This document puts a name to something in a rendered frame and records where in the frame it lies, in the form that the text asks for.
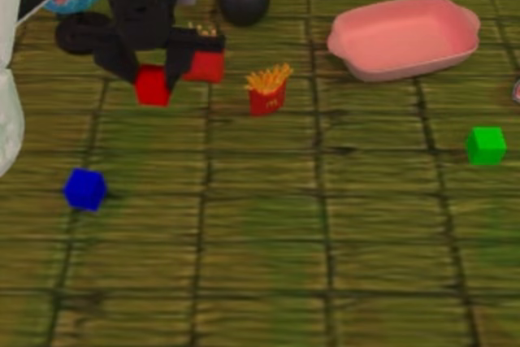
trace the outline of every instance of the french fries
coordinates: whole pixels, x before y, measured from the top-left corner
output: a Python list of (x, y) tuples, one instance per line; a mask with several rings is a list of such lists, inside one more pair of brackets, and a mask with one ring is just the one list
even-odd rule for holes
[(196, 28), (199, 36), (204, 37), (217, 37), (218, 32), (214, 25), (209, 25), (206, 28), (201, 24), (198, 24), (197, 27), (193, 25), (193, 22), (188, 22), (188, 28)]
[(287, 64), (275, 65), (273, 68), (267, 68), (265, 71), (251, 72), (246, 76), (248, 84), (245, 89), (257, 91), (262, 95), (267, 95), (275, 91), (280, 85), (290, 77), (293, 69)]

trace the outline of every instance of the red french fry box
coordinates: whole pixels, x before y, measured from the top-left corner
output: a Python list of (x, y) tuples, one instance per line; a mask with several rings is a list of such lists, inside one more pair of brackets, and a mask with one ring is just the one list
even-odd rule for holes
[(182, 75), (184, 81), (220, 83), (224, 78), (224, 52), (196, 50), (192, 66)]
[(251, 115), (268, 115), (274, 113), (285, 103), (287, 79), (272, 93), (263, 94), (257, 90), (249, 91), (249, 111)]
[(171, 91), (168, 89), (164, 67), (141, 65), (134, 84), (137, 102), (143, 106), (168, 106)]

